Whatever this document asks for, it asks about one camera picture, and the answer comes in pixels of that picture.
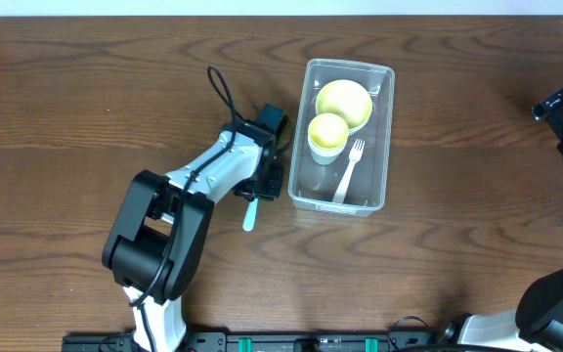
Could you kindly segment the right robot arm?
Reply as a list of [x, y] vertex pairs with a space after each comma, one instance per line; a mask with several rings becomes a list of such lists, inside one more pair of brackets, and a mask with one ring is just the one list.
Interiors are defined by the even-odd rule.
[[[563, 87], [533, 106], [532, 115], [554, 132], [563, 158]], [[453, 322], [439, 341], [472, 351], [563, 351], [563, 269], [533, 282], [515, 309]]]

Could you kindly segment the pink plastic fork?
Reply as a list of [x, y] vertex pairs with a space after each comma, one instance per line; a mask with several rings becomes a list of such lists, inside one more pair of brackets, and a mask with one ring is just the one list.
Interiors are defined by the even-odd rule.
[[350, 185], [354, 168], [362, 158], [365, 144], [366, 142], [362, 139], [355, 140], [353, 147], [349, 152], [349, 163], [332, 198], [332, 201], [334, 203], [342, 203], [344, 201]]

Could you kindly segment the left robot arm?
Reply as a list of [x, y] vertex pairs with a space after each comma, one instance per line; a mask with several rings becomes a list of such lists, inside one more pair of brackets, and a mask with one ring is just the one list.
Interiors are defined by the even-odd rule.
[[281, 191], [284, 123], [223, 126], [217, 141], [164, 175], [139, 172], [130, 183], [102, 252], [135, 317], [134, 343], [175, 351], [185, 335], [181, 298], [193, 279], [214, 206], [228, 193], [251, 202]]

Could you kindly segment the white plastic cup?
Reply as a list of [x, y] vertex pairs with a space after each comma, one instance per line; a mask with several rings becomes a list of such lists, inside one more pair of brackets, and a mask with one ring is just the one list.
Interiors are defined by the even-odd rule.
[[329, 165], [332, 164], [344, 151], [346, 144], [342, 144], [335, 148], [326, 149], [314, 144], [311, 140], [309, 140], [309, 147], [312, 159], [315, 163], [319, 165]]

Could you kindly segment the clear plastic container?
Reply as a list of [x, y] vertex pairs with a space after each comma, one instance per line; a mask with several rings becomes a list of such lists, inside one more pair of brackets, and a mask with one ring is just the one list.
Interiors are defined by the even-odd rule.
[[[309, 147], [308, 126], [317, 116], [319, 91], [331, 81], [348, 79], [364, 86], [371, 98], [367, 124], [349, 137], [342, 153], [321, 165]], [[395, 72], [388, 66], [313, 59], [307, 63], [290, 164], [288, 193], [297, 208], [368, 217], [385, 203], [390, 152]], [[355, 140], [365, 142], [362, 158], [354, 167], [345, 199], [335, 202], [334, 193], [349, 164]]]

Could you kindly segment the yellow plastic cup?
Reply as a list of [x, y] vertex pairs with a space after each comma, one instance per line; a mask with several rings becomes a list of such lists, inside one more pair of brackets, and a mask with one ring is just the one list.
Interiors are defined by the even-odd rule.
[[335, 149], [348, 139], [347, 122], [334, 113], [322, 113], [312, 119], [308, 126], [311, 141], [323, 149]]

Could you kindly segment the mint green plastic spoon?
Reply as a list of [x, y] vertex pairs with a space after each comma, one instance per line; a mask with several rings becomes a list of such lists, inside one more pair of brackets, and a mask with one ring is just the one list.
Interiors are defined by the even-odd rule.
[[246, 209], [242, 222], [242, 228], [246, 232], [251, 232], [255, 227], [258, 205], [259, 205], [259, 199], [255, 198], [253, 201], [249, 203]]

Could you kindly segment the yellow plastic bowl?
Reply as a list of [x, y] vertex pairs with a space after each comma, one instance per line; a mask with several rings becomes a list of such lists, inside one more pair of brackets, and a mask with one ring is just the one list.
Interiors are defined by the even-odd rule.
[[353, 135], [362, 129], [372, 114], [372, 100], [368, 90], [361, 84], [338, 79], [326, 84], [318, 93], [315, 111], [317, 114], [333, 113], [342, 117]]

